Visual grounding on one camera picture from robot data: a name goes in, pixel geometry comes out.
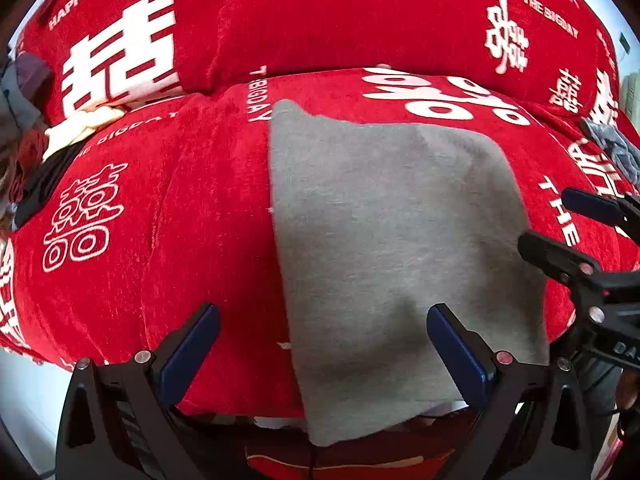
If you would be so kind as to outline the person's right hand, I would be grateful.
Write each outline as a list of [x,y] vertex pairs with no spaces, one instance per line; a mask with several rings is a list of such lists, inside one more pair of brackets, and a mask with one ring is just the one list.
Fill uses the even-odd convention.
[[625,443],[639,439],[639,372],[624,370],[615,396],[618,409],[617,435]]

